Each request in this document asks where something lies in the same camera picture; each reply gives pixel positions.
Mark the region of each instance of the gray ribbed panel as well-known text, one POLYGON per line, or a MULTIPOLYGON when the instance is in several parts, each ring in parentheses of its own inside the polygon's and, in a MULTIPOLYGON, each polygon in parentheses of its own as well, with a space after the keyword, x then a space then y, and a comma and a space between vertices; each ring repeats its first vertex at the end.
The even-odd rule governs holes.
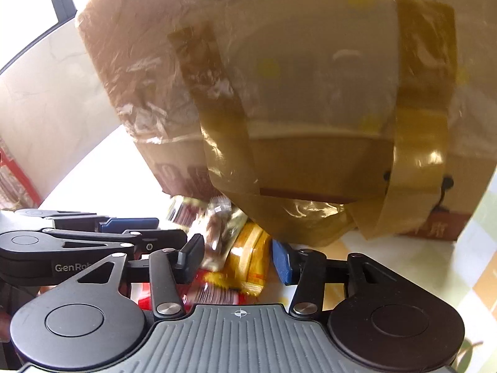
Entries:
MULTIPOLYGON (((25 373, 39 373, 30 367, 25 373)), ((197 306, 161 322, 146 344, 102 373, 366 373, 339 353, 323 327, 298 321, 280 305, 197 306), (237 310, 247 315, 238 317, 237 310)), ((437 373, 449 373, 438 369, 437 373)))

